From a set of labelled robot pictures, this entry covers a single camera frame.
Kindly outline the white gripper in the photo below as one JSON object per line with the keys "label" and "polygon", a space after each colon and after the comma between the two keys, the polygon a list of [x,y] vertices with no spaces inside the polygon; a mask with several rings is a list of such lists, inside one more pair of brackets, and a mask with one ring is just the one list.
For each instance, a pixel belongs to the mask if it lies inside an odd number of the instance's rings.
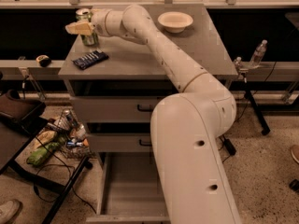
{"label": "white gripper", "polygon": [[106,28],[108,9],[92,8],[92,22],[77,21],[65,26],[65,30],[71,35],[91,35],[93,30],[100,36],[109,37]]}

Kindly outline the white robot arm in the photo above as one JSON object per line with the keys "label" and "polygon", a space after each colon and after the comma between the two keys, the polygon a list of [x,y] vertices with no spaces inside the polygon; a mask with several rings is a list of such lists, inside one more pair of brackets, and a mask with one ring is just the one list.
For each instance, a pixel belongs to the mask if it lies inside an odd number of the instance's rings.
{"label": "white robot arm", "polygon": [[96,9],[66,25],[74,35],[116,36],[145,45],[176,87],[150,120],[150,137],[171,224],[241,224],[216,140],[235,121],[231,92],[162,32],[137,4]]}

